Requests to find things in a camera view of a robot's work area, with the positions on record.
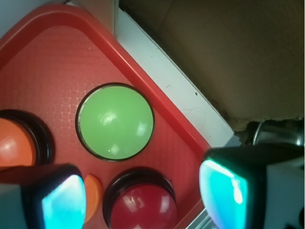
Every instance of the red plastic tray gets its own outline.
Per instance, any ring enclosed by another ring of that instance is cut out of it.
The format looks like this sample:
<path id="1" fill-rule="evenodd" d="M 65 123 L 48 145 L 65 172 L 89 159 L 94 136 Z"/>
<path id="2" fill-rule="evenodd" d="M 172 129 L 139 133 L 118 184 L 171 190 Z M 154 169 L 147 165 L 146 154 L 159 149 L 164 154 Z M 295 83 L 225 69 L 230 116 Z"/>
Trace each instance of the red plastic tray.
<path id="1" fill-rule="evenodd" d="M 155 129 L 148 146 L 122 162 L 88 153 L 75 132 L 78 104 L 92 88 L 110 82 L 133 85 L 148 98 Z M 199 165 L 207 142 L 135 60 L 89 13 L 66 5 L 31 12 L 0 40 L 0 109 L 20 109 L 41 118 L 55 139 L 55 163 L 73 163 L 103 187 L 132 167 L 160 171 L 172 183 L 177 228 L 202 209 Z M 106 228 L 102 205 L 85 228 Z"/>

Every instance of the red button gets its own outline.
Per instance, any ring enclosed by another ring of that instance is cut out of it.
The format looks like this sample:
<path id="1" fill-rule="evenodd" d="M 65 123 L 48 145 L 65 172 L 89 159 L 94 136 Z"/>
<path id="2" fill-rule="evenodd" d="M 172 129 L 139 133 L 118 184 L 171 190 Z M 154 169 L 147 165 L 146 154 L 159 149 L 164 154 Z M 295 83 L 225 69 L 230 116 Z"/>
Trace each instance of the red button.
<path id="1" fill-rule="evenodd" d="M 169 229 L 176 223 L 173 197 L 154 184 L 129 187 L 116 199 L 111 214 L 113 229 Z"/>

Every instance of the green button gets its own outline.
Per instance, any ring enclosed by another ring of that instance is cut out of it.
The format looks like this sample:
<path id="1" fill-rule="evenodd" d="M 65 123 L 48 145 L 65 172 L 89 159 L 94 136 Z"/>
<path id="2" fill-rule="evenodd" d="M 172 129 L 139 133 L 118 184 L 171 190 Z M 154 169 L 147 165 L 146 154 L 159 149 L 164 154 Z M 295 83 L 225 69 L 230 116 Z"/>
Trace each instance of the green button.
<path id="1" fill-rule="evenodd" d="M 153 111 L 130 86 L 106 85 L 80 104 L 77 131 L 89 152 L 108 160 L 124 160 L 139 153 L 153 133 Z"/>

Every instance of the orange button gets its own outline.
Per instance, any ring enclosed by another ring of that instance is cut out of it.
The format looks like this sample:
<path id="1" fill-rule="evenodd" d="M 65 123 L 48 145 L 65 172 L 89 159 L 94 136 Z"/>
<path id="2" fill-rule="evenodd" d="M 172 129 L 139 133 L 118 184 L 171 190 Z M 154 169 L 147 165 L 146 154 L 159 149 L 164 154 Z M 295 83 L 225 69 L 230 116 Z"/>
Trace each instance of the orange button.
<path id="1" fill-rule="evenodd" d="M 87 222 L 92 218 L 102 201 L 103 187 L 99 180 L 91 174 L 86 176 L 84 183 L 87 196 L 87 210 L 85 220 L 85 222 Z"/>
<path id="2" fill-rule="evenodd" d="M 20 124 L 0 118 L 0 167 L 31 166 L 36 161 L 34 141 Z"/>

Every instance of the metal object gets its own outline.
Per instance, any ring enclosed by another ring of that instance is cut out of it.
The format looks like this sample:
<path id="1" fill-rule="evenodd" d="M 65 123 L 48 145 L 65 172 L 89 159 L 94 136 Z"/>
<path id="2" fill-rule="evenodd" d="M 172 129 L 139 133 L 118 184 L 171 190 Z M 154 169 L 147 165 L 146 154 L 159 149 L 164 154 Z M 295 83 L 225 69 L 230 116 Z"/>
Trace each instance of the metal object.
<path id="1" fill-rule="evenodd" d="M 304 146 L 304 120 L 268 120 L 260 123 L 253 138 L 253 145 L 259 143 Z"/>
<path id="2" fill-rule="evenodd" d="M 206 208 L 187 226 L 186 229 L 216 229 Z"/>

